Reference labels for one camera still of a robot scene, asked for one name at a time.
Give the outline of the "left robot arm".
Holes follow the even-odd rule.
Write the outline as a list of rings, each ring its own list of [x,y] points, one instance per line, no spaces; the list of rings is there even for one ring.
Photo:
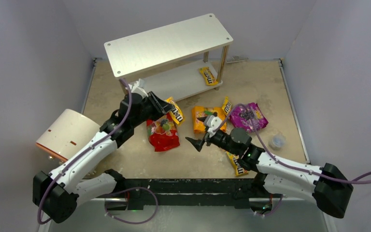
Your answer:
[[[110,118],[71,159],[49,173],[39,172],[33,178],[32,201],[38,206],[38,223],[42,214],[62,223],[75,209],[96,197],[128,191],[126,179],[109,169],[96,178],[83,178],[106,156],[116,151],[134,135],[134,129],[147,120],[158,120],[175,106],[153,92],[142,96],[128,93]]]

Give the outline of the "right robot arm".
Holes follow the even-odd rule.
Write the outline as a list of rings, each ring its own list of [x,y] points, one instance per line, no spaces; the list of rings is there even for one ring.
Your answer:
[[[332,217],[344,217],[354,188],[335,165],[326,163],[320,167],[288,160],[254,145],[242,128],[223,132],[220,130],[222,120],[217,116],[199,120],[206,127],[204,137],[187,138],[197,151],[204,145],[215,145],[236,155],[245,170],[256,172],[268,193],[307,200]]]

